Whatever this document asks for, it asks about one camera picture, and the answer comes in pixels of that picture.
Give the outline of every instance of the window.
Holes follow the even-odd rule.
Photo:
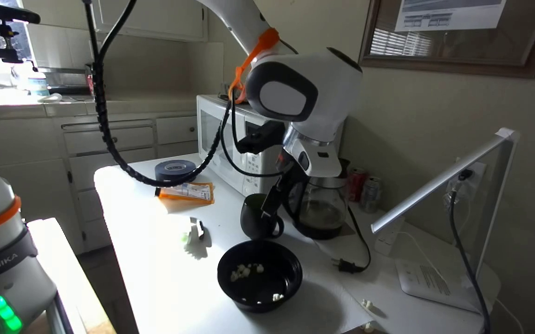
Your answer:
[[[0,0],[0,6],[23,7],[21,0]],[[12,26],[12,30],[19,33],[17,37],[12,39],[14,48],[19,52],[19,58],[25,61],[32,61],[32,50],[30,50],[25,22],[8,22],[8,26]],[[0,61],[0,87],[16,85],[14,74],[25,72],[27,67],[32,67],[32,65],[14,65],[14,63]]]

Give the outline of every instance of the black cable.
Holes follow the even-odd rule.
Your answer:
[[[240,147],[238,135],[237,135],[237,102],[235,102],[235,98],[231,100],[231,106],[233,106],[233,128],[231,128],[233,141],[235,141],[237,150],[242,152],[242,147]]]
[[[225,152],[229,163],[231,163],[233,169],[237,169],[238,173],[242,173],[242,174],[246,174],[246,176],[251,176],[251,178],[276,178],[276,176],[283,176],[283,173],[255,174],[255,173],[248,173],[248,171],[240,169],[240,167],[233,161],[233,158],[231,158],[231,154],[229,154],[229,150],[227,150],[225,132],[224,132],[220,143],[222,143],[222,147],[224,147],[224,152]]]
[[[233,141],[235,141],[235,147],[238,152],[240,147],[238,147],[238,135],[237,135],[237,102],[235,100],[229,100],[229,106],[231,106],[231,111],[233,111]],[[229,160],[229,163],[233,165],[233,169],[237,169],[238,173],[246,174],[246,176],[251,176],[251,178],[276,178],[276,176],[283,176],[285,173],[268,173],[268,174],[257,174],[257,173],[250,173],[250,171],[244,171],[240,169],[235,160],[231,158],[229,150],[227,150],[227,141],[225,141],[225,130],[222,132],[222,147],[225,150],[225,156]]]
[[[367,269],[372,265],[372,262],[374,262],[372,249],[368,247],[368,243],[367,243],[367,239],[365,239],[361,228],[359,228],[359,223],[357,223],[357,217],[355,217],[354,210],[352,210],[348,204],[346,204],[346,210],[348,210],[348,213],[350,213],[350,217],[352,217],[352,221],[354,221],[354,226],[355,226],[355,230],[357,230],[357,234],[359,234],[361,243],[365,245],[365,250],[367,250],[368,260],[367,260],[367,265],[361,267],[361,265],[357,265],[357,263],[352,263],[352,262],[341,258],[341,260],[339,260],[339,271],[344,271],[344,273],[363,273],[363,271],[367,271]]]
[[[290,48],[294,54],[300,54],[292,45],[289,45],[285,39],[281,39],[281,43]]]
[[[489,314],[489,308],[487,308],[487,302],[486,302],[486,297],[484,297],[484,291],[480,289],[480,284],[478,284],[478,278],[476,278],[476,273],[469,262],[469,256],[467,256],[467,250],[461,243],[461,238],[459,238],[459,232],[458,232],[458,226],[456,226],[456,217],[454,217],[454,212],[456,212],[456,199],[458,199],[458,189],[452,191],[452,204],[450,204],[450,223],[452,223],[452,232],[454,232],[454,238],[456,238],[456,245],[459,249],[459,254],[461,254],[461,260],[467,267],[467,273],[469,273],[469,278],[474,286],[474,291],[476,291],[476,297],[480,301],[480,306],[482,306],[482,312],[484,312],[484,317],[486,317],[486,334],[491,334],[491,314]]]
[[[211,163],[211,160],[214,158],[220,139],[222,139],[222,132],[229,121],[229,113],[225,113],[222,126],[216,132],[216,137],[212,141],[211,152],[207,156],[207,160],[188,176],[177,178],[177,180],[153,180],[147,178],[146,174],[138,173],[136,169],[133,169],[123,156],[120,154],[116,143],[114,143],[114,135],[112,130],[108,126],[108,108],[107,108],[107,91],[105,91],[105,56],[110,48],[110,45],[114,43],[116,35],[120,33],[120,30],[123,28],[123,24],[127,22],[131,11],[136,6],[136,0],[131,0],[129,6],[125,7],[125,11],[121,13],[121,19],[114,24],[112,32],[107,35],[103,48],[99,50],[97,45],[97,32],[95,32],[95,24],[94,24],[94,13],[92,13],[92,4],[90,0],[84,0],[86,6],[86,20],[88,20],[88,30],[90,30],[90,41],[92,41],[92,52],[94,52],[94,83],[95,83],[95,104],[97,104],[97,113],[99,113],[99,130],[103,132],[103,141],[107,143],[108,152],[114,156],[116,163],[133,178],[136,178],[142,184],[147,186],[155,186],[155,187],[173,187],[185,182],[194,180],[198,174],[201,174],[207,165]]]

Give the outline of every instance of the small bottle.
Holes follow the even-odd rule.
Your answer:
[[[361,191],[361,202],[359,206],[365,212],[378,212],[380,210],[380,200],[381,200],[381,191],[383,191],[383,180],[378,176],[368,176],[363,191]]]

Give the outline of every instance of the picture frame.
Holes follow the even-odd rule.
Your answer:
[[[446,9],[424,4],[446,4]],[[459,4],[502,6],[502,11],[491,28],[472,15],[452,17],[452,22],[439,15],[459,13],[452,7]],[[486,6],[474,9],[489,15]],[[359,61],[365,67],[535,78],[535,0],[370,0]]]

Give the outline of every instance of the white table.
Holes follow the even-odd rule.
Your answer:
[[[29,228],[40,250],[38,258],[58,288],[71,328],[77,334],[116,334],[60,223],[56,219],[32,221]],[[51,334],[55,328],[47,315],[42,315],[25,332]]]
[[[179,156],[199,161],[196,154]],[[134,163],[153,176],[162,160]],[[387,332],[480,332],[482,317],[458,308],[420,301],[400,291],[393,260],[376,256],[363,275],[337,273],[324,250],[337,250],[365,262],[355,236],[316,245],[287,223],[277,243],[303,263],[305,282],[296,297],[270,314],[244,314],[218,286],[218,262],[227,249],[246,241],[240,228],[242,195],[205,171],[199,180],[214,182],[216,202],[170,213],[155,189],[133,180],[120,167],[105,167],[95,186],[116,247],[123,280],[142,334],[159,332],[344,332],[376,321]],[[185,250],[177,234],[190,217],[205,223],[211,247],[205,256]],[[370,314],[359,301],[374,301],[381,314]]]

